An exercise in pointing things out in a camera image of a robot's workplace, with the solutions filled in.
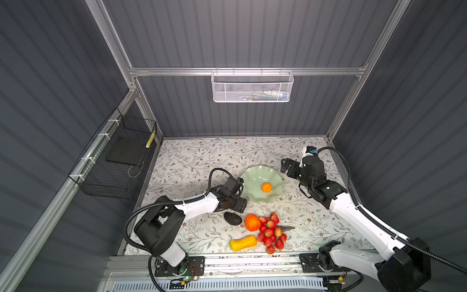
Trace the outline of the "dark avocado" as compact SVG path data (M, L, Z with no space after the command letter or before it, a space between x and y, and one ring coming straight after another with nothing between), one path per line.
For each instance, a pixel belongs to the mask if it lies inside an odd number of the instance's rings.
M232 226L241 225L243 221L239 215L231 212L225 212L223 214L223 217L226 220L226 222Z

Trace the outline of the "small orange tangerine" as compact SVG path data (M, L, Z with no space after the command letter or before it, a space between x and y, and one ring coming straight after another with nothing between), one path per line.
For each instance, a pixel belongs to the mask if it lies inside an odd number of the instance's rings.
M272 184L265 182L261 186L261 191L264 193L270 193L272 191Z

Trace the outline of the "yellow squash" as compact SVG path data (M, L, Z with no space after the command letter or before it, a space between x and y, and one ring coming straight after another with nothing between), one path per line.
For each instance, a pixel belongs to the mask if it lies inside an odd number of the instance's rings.
M241 251L248 248L253 248L257 245L255 236L247 236L238 240L231 240L229 243L230 249L234 252Z

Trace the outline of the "red grape bunch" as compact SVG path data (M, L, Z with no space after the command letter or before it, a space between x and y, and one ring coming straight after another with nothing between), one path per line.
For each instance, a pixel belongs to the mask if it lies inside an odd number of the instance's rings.
M264 245L266 253L273 255L276 251L285 248L285 243L288 240L287 231L293 231L295 227L281 225L278 213L272 212L268 217L257 217L252 229L259 231L257 241Z

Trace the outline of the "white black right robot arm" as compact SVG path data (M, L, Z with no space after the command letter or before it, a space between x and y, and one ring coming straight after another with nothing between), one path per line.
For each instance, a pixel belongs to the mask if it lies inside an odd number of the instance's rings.
M432 276L428 245L409 240L357 205L345 187L327 178L324 163L315 152L305 153L301 161L282 159L280 171L297 180L308 198L350 223L376 249L365 253L332 240L319 248L321 270L347 268L377 280L388 292L414 292Z

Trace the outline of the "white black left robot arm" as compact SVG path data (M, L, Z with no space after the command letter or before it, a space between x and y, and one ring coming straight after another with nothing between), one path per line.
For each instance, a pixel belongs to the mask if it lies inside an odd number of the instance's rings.
M243 179L229 177L223 185L211 187L198 197L175 201L162 196L144 210L133 232L141 241L142 249L181 274L189 265L189 256L176 243L182 224L200 215L229 209L244 212L247 199L241 197L243 185Z

